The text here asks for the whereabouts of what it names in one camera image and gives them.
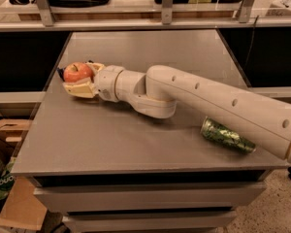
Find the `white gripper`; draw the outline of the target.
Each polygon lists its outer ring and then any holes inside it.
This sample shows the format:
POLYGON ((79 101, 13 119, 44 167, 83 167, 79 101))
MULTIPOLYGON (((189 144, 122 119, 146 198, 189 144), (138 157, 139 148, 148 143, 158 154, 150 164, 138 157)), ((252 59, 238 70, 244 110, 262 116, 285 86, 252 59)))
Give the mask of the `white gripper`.
POLYGON ((115 85, 124 68, 114 65, 105 67, 104 64, 98 62, 86 62, 86 65, 96 75, 94 82, 90 78, 85 78, 75 83, 64 83, 63 87, 67 93, 80 98, 93 98, 97 93, 105 101, 118 102, 115 85))

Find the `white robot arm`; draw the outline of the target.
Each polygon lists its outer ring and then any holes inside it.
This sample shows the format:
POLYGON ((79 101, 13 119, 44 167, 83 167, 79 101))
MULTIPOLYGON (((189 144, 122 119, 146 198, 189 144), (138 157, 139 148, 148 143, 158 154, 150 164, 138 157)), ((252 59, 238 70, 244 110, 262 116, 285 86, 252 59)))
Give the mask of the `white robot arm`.
POLYGON ((150 117, 172 117, 182 102, 291 163, 290 104, 164 65, 140 73, 75 62, 61 75, 72 96, 124 101, 150 117))

